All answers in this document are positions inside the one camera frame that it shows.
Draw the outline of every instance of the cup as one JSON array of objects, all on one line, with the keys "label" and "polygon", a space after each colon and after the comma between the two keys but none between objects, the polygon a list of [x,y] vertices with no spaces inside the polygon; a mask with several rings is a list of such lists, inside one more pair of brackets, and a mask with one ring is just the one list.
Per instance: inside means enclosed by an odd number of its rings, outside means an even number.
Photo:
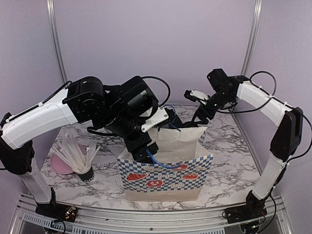
[{"label": "cup", "polygon": [[86,170],[82,172],[76,172],[76,174],[85,183],[90,183],[94,179],[94,172],[93,172],[92,165],[90,165],[89,168],[87,168]]}]

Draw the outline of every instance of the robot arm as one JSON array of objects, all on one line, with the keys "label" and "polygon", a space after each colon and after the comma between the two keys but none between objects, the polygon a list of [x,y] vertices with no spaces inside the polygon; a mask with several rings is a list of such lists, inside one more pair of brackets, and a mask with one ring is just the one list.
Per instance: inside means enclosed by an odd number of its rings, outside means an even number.
[{"label": "robot arm", "polygon": [[274,186],[281,180],[287,165],[287,160],[294,154],[301,141],[302,110],[293,108],[274,96],[269,96],[261,87],[252,84],[244,76],[228,77],[222,69],[214,69],[207,78],[216,93],[208,97],[199,91],[186,91],[185,97],[191,101],[199,101],[193,121],[189,125],[196,125],[198,117],[207,124],[215,113],[228,103],[236,103],[236,98],[248,102],[259,109],[278,128],[271,141],[270,157],[255,188],[246,198],[246,205],[225,210],[229,223],[243,221],[259,216],[265,210],[264,202],[271,195]]},{"label": "robot arm", "polygon": [[54,190],[45,183],[33,159],[33,138],[55,128],[91,120],[92,130],[106,128],[124,138],[136,161],[150,162],[146,150],[156,154],[158,146],[155,142],[151,144],[147,131],[166,119],[166,110],[158,106],[157,98],[141,77],[114,86],[85,77],[16,116],[7,113],[1,122],[0,159],[30,190],[38,205],[37,213],[62,216],[64,220],[65,214],[60,211],[66,207],[56,203]]}]

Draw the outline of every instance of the white paper bag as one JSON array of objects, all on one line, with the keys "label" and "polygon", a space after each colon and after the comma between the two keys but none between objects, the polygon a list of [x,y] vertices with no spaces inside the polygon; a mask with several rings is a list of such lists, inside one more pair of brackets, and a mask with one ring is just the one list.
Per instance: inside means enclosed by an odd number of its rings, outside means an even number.
[{"label": "white paper bag", "polygon": [[196,200],[212,163],[213,155],[202,146],[206,127],[151,129],[149,135],[157,142],[158,164],[133,161],[125,149],[117,158],[128,199],[135,201]]}]

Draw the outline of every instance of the checkered bag label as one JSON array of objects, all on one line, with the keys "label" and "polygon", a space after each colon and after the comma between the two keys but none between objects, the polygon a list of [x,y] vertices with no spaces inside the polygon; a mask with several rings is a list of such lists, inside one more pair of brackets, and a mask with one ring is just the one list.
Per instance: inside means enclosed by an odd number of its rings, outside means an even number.
[{"label": "checkered bag label", "polygon": [[[142,193],[184,191],[201,188],[207,178],[213,156],[184,161],[178,168],[167,169],[158,164],[146,164],[117,159],[124,188]],[[174,167],[177,163],[164,163]]]},{"label": "checkered bag label", "polygon": [[198,142],[202,146],[204,145],[205,137],[206,137],[206,131],[204,131],[203,135],[201,135],[201,137],[198,139]]}]

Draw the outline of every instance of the white marble surface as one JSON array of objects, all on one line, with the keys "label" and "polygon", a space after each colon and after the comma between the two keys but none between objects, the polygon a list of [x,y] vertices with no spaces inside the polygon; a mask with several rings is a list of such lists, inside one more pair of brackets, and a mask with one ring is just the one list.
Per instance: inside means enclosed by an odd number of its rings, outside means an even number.
[{"label": "white marble surface", "polygon": [[[183,122],[190,120],[195,106],[175,106]],[[57,194],[57,200],[90,207],[126,210],[182,210],[243,202],[259,179],[259,172],[231,115],[216,114],[209,122],[205,147],[214,154],[211,170],[197,201],[133,202],[127,200],[116,157],[125,148],[119,137],[102,137],[87,132],[91,123],[63,127],[57,140],[72,133],[87,145],[91,138],[101,144],[93,161],[94,181],[87,185],[76,174],[59,175],[51,170],[50,156],[41,169],[44,179]]]}]

